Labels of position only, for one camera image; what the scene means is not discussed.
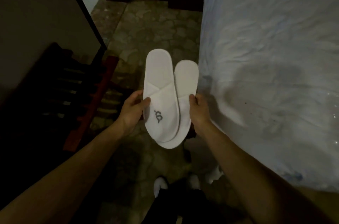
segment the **white bedsheet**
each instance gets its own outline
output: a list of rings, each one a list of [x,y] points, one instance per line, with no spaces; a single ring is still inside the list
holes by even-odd
[[[339,191],[339,0],[204,0],[198,91],[294,185]]]

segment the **white wall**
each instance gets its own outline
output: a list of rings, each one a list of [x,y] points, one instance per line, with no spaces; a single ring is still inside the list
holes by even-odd
[[[0,102],[52,42],[87,63],[100,48],[76,0],[1,0]]]

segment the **leg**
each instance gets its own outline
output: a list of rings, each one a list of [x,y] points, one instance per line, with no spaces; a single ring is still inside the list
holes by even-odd
[[[193,189],[188,191],[186,195],[182,223],[226,223],[218,209],[206,199],[204,192],[200,190],[198,177],[194,176],[194,178],[192,176],[189,178],[189,183]]]
[[[154,194],[156,198],[142,224],[175,224],[178,218],[175,200],[172,193],[168,191],[168,186],[163,178],[158,178],[154,182]]]

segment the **foot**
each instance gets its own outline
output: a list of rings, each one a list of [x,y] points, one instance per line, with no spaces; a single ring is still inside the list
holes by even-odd
[[[163,177],[158,177],[154,181],[154,186],[153,186],[153,192],[154,192],[155,198],[158,197],[161,188],[162,189],[168,189],[168,184]]]
[[[200,190],[200,181],[197,175],[191,174],[188,179],[189,186],[191,189],[198,189]]]

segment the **hotel slipper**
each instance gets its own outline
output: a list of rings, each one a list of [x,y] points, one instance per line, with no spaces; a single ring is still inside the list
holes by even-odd
[[[199,79],[199,68],[195,62],[189,60],[182,60],[174,70],[174,80],[178,95],[180,123],[179,130],[176,136],[167,142],[157,143],[167,149],[177,147],[184,141],[189,129],[191,127],[191,118],[189,116],[189,95],[196,94]]]
[[[179,128],[179,106],[170,54],[163,49],[150,51],[146,58],[143,98],[150,97],[144,110],[145,126],[157,143],[170,141]]]

